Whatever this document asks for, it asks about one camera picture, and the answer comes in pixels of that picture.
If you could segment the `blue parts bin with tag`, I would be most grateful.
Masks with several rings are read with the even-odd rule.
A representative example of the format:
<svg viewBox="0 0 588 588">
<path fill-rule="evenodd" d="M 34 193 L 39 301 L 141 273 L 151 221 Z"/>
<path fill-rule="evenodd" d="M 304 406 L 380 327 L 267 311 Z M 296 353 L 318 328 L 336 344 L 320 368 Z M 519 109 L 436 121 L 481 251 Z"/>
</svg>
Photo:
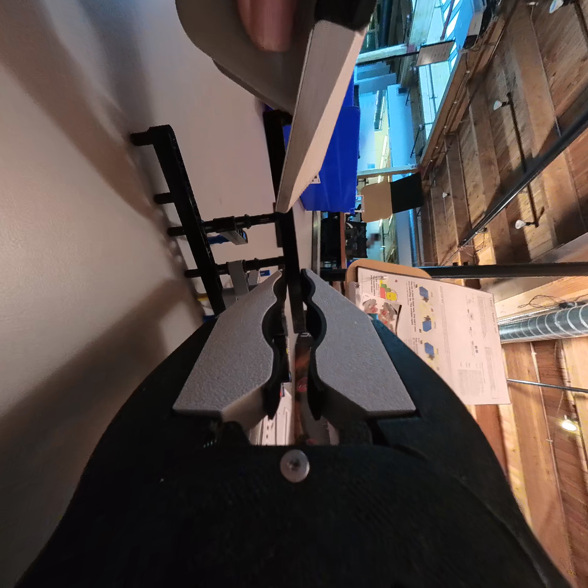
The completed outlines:
<svg viewBox="0 0 588 588">
<path fill-rule="evenodd" d="M 300 197 L 307 211 L 350 213 L 355 209 L 360 108 L 354 101 L 354 87 L 351 77 L 322 167 Z"/>
</svg>

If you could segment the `person's left hand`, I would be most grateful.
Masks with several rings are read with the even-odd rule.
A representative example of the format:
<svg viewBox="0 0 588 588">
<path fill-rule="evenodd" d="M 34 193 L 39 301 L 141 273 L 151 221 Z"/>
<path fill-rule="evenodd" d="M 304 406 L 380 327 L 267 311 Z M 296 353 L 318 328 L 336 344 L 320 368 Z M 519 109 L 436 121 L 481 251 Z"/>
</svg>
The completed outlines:
<svg viewBox="0 0 588 588">
<path fill-rule="evenodd" d="M 290 48 L 297 1 L 237 1 L 241 23 L 261 51 L 281 53 Z"/>
</svg>

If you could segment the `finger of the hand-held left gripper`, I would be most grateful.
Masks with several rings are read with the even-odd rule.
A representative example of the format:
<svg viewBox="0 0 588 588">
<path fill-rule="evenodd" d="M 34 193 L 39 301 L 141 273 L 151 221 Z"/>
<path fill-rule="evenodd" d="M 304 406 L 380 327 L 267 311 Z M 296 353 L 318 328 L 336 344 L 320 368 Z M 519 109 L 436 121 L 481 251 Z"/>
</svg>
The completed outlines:
<svg viewBox="0 0 588 588">
<path fill-rule="evenodd" d="M 368 26 L 319 21 L 311 31 L 276 198 L 287 213 L 322 167 Z"/>
</svg>

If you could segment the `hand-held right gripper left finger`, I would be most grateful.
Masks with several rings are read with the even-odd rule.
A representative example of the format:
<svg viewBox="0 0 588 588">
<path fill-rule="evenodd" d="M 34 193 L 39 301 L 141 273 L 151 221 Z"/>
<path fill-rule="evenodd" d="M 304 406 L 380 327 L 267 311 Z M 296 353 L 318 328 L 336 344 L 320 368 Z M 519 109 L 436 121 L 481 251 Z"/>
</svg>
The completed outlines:
<svg viewBox="0 0 588 588">
<path fill-rule="evenodd" d="M 181 415 L 253 429 L 277 412 L 290 381 L 282 271 L 221 313 L 173 405 Z"/>
</svg>

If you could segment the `brown and black panel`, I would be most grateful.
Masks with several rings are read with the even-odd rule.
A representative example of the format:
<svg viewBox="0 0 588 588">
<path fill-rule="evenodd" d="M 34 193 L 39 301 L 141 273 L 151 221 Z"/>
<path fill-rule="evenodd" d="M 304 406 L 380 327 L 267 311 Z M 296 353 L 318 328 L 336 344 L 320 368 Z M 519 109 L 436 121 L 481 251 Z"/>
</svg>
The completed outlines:
<svg viewBox="0 0 588 588">
<path fill-rule="evenodd" d="M 391 182 L 366 185 L 360 192 L 362 221 L 376 222 L 393 214 L 419 209 L 424 203 L 422 177 L 414 173 Z"/>
</svg>

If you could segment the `silver ventilation duct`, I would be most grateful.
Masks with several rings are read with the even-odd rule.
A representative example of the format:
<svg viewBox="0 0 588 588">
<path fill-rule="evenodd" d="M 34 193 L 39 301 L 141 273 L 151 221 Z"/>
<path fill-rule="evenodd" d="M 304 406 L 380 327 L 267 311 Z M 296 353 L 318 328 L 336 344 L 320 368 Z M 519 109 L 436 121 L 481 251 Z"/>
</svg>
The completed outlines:
<svg viewBox="0 0 588 588">
<path fill-rule="evenodd" d="M 562 303 L 498 321 L 501 344 L 587 336 L 587 300 Z"/>
</svg>

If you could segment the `instruction poster on board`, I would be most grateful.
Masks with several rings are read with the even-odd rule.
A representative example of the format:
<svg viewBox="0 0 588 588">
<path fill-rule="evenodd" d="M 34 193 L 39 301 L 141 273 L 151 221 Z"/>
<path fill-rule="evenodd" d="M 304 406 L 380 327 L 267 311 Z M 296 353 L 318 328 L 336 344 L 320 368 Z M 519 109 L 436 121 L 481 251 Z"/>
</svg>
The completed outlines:
<svg viewBox="0 0 588 588">
<path fill-rule="evenodd" d="M 347 268 L 350 300 L 377 318 L 469 406 L 510 405 L 491 293 L 370 259 Z"/>
</svg>

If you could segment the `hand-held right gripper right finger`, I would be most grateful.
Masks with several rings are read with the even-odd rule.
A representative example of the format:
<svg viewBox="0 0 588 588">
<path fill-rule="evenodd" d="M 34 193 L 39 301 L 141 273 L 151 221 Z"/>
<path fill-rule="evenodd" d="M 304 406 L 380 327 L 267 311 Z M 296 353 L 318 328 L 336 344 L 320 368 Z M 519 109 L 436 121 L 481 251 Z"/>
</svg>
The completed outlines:
<svg viewBox="0 0 588 588">
<path fill-rule="evenodd" d="M 339 440 L 369 423 L 410 417 L 416 407 L 368 314 L 311 270 L 300 273 L 312 338 L 307 382 L 311 414 Z"/>
</svg>

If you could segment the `grey black toy brick chassis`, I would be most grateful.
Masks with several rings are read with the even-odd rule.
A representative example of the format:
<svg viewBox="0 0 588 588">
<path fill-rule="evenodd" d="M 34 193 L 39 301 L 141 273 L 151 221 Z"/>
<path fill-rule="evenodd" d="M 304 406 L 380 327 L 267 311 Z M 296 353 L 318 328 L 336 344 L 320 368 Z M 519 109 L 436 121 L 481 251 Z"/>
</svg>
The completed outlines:
<svg viewBox="0 0 588 588">
<path fill-rule="evenodd" d="M 262 215 L 203 220 L 173 128 L 169 125 L 152 126 L 146 131 L 130 134 L 129 140 L 137 147 L 153 147 L 168 187 L 167 192 L 154 195 L 153 200 L 158 205 L 172 204 L 175 207 L 180 225 L 169 228 L 167 233 L 173 238 L 187 238 L 196 269 L 187 270 L 185 275 L 188 278 L 198 277 L 202 280 L 212 312 L 217 316 L 226 309 L 221 275 L 228 274 L 229 269 L 228 263 L 216 263 L 210 248 L 209 235 L 232 233 L 234 244 L 246 244 L 246 229 L 262 224 L 275 224 L 278 227 L 279 213 L 274 211 Z M 285 258 L 282 253 L 280 256 L 264 260 L 247 260 L 242 265 L 245 271 L 273 266 L 285 267 Z"/>
</svg>

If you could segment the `black metal pole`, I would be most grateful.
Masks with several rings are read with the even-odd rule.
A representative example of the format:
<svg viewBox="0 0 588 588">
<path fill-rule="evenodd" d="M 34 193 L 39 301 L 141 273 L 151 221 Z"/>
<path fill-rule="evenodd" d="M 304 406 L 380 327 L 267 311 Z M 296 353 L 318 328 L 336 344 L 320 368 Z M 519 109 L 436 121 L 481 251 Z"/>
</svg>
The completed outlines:
<svg viewBox="0 0 588 588">
<path fill-rule="evenodd" d="M 514 279 L 587 276 L 587 262 L 418 267 L 434 279 Z"/>
</svg>

